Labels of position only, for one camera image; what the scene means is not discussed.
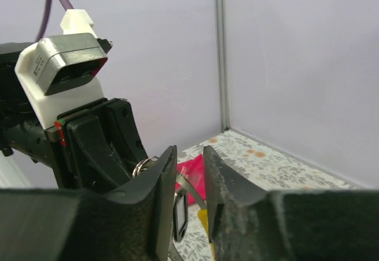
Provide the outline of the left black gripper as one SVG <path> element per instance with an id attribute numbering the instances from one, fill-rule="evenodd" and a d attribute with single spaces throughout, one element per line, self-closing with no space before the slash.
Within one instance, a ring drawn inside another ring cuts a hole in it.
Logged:
<path id="1" fill-rule="evenodd" d="M 47 158 L 60 189 L 113 190 L 148 155 L 128 100 L 99 99 L 59 115 L 45 130 Z"/>

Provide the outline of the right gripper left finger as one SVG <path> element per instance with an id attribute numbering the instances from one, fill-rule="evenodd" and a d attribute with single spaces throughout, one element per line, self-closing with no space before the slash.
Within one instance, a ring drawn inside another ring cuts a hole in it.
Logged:
<path id="1" fill-rule="evenodd" d="M 169 146 L 147 170 L 107 194 L 120 221 L 112 245 L 121 260 L 166 260 L 172 238 L 176 180 L 175 146 Z"/>

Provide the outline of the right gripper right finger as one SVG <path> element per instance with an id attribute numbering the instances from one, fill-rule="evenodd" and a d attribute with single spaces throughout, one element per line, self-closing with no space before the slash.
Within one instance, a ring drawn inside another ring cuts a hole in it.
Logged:
<path id="1" fill-rule="evenodd" d="M 203 151 L 208 236 L 216 260 L 269 260 L 266 191 L 235 171 L 211 146 Z"/>

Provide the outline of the silver key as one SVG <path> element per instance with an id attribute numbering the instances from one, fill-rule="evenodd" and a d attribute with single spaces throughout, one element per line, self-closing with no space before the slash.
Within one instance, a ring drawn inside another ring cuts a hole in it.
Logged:
<path id="1" fill-rule="evenodd" d="M 195 202 L 202 210 L 207 209 L 205 201 L 202 199 L 201 195 L 197 192 L 196 188 L 188 181 L 188 179 L 183 176 L 181 173 L 176 174 L 176 182 L 180 184 L 181 188 L 189 192 L 192 197 L 195 199 Z"/>

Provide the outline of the dark blue key tag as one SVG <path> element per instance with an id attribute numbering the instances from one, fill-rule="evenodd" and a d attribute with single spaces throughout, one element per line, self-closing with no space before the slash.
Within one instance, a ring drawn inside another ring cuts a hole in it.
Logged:
<path id="1" fill-rule="evenodd" d="M 173 235 L 176 242 L 181 242 L 188 227 L 188 195 L 187 191 L 179 188 L 174 196 Z"/>

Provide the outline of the yellow key tag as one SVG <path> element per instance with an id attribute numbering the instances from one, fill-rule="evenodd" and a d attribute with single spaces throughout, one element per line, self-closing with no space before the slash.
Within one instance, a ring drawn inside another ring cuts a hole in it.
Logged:
<path id="1" fill-rule="evenodd" d="M 203 228 L 205 229 L 205 232 L 207 234 L 207 238 L 209 238 L 209 231 L 208 231 L 208 212 L 206 209 L 201 209 L 198 212 L 198 218 L 201 221 L 201 224 Z M 215 254 L 214 254 L 214 246 L 212 242 L 208 242 L 211 247 L 211 253 L 213 256 L 213 260 L 215 260 Z"/>

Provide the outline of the metal spiral keyring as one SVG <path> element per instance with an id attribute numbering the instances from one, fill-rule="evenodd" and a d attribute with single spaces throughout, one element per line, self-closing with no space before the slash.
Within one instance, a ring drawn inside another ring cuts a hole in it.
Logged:
<path id="1" fill-rule="evenodd" d="M 147 169 L 151 168 L 155 165 L 158 160 L 157 156 L 148 157 L 147 159 L 141 160 L 132 171 L 132 178 L 136 178 L 140 174 L 142 174 Z"/>

